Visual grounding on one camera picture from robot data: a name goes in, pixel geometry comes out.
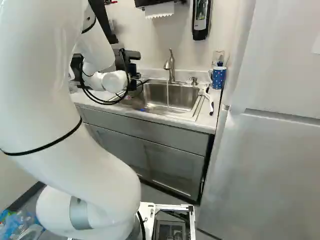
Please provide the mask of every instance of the blue cup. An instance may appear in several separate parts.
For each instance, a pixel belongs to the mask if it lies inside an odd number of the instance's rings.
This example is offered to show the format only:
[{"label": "blue cup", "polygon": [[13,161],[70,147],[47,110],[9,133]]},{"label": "blue cup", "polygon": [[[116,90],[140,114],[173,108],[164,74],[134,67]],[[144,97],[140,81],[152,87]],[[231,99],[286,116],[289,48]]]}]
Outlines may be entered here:
[{"label": "blue cup", "polygon": [[227,68],[225,66],[215,66],[212,72],[212,88],[221,89],[225,84]]}]

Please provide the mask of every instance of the stainless steel sink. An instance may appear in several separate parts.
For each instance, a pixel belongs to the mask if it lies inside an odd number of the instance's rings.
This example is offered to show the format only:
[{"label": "stainless steel sink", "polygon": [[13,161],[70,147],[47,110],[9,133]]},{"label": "stainless steel sink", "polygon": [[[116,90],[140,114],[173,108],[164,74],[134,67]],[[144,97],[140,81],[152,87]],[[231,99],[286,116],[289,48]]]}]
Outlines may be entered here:
[{"label": "stainless steel sink", "polygon": [[200,88],[188,84],[167,85],[166,81],[149,79],[118,104],[141,112],[196,121],[204,101],[204,97],[199,94],[200,91]]}]

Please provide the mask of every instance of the countertop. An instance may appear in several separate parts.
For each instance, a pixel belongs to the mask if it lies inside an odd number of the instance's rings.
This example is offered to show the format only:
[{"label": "countertop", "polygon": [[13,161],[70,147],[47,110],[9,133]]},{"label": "countertop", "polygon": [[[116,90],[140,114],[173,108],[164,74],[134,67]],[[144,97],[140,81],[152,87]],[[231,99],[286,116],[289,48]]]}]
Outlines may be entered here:
[{"label": "countertop", "polygon": [[[209,83],[210,78],[208,79],[203,78],[200,81],[202,81],[202,83],[204,82]],[[92,90],[91,92],[98,98],[106,101],[110,100],[115,96],[113,93],[110,93],[107,91]],[[78,89],[78,92],[71,94],[71,99],[76,106],[82,107],[82,108],[94,109],[94,110],[98,110],[106,113],[112,113],[112,114],[130,117],[130,118],[146,120],[154,123],[169,125],[173,127],[187,129],[187,130],[193,130],[193,131],[206,133],[206,134],[215,134],[217,121],[218,121],[218,109],[220,104],[221,90],[212,89],[210,87],[209,94],[211,99],[214,102],[213,115],[212,116],[209,115],[210,102],[208,99],[205,98],[196,121],[177,119],[177,118],[171,118],[168,116],[157,115],[154,113],[142,112],[142,111],[134,110],[132,108],[123,107],[121,104],[100,105],[90,100],[84,94],[82,89]]]}]

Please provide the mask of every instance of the faucet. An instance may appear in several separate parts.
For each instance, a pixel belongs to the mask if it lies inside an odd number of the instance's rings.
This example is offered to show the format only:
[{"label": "faucet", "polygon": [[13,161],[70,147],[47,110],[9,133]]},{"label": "faucet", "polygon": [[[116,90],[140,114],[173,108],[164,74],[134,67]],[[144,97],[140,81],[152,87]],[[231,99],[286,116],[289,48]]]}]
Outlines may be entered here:
[{"label": "faucet", "polygon": [[174,58],[174,54],[172,52],[172,49],[170,48],[170,58],[165,61],[163,69],[164,70],[169,70],[169,83],[174,83],[176,81],[175,78],[175,58]]},{"label": "faucet", "polygon": [[190,77],[189,81],[192,81],[191,86],[198,86],[197,80],[198,78],[195,76]]}]

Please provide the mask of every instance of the white refrigerator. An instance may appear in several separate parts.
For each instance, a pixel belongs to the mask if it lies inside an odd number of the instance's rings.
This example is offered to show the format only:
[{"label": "white refrigerator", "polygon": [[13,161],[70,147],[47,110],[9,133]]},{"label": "white refrigerator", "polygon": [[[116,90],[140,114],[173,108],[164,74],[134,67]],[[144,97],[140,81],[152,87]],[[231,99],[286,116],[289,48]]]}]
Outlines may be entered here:
[{"label": "white refrigerator", "polygon": [[320,1],[239,0],[197,227],[320,239]]}]

